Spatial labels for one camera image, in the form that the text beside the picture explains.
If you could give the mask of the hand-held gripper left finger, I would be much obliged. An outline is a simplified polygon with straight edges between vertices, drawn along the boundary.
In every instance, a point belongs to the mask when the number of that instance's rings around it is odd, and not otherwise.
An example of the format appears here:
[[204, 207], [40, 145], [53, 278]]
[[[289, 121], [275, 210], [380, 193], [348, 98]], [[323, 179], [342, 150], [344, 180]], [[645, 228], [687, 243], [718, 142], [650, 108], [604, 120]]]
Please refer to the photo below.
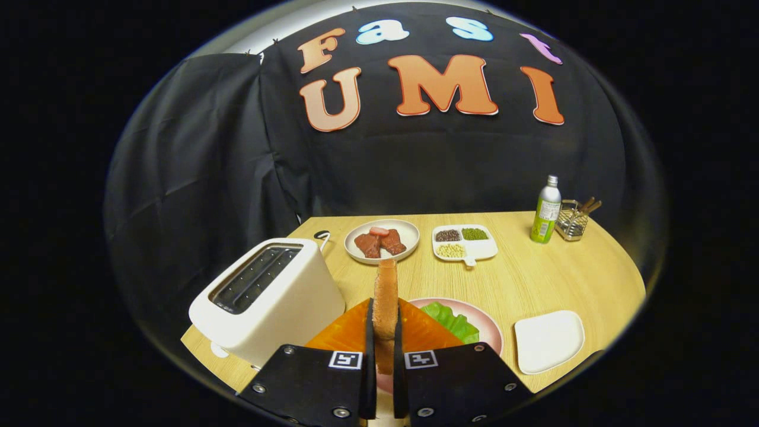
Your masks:
[[377, 415], [372, 298], [360, 305], [363, 351], [285, 344], [237, 396], [293, 426], [365, 426]]

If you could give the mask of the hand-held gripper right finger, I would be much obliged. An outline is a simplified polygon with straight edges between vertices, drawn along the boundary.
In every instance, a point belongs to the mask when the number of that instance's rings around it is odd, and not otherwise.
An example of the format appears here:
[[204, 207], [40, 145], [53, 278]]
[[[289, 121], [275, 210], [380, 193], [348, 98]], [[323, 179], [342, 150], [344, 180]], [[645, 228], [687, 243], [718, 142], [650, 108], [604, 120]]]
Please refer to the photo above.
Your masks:
[[480, 426], [534, 402], [532, 392], [485, 342], [406, 352], [397, 311], [393, 412], [406, 426]]

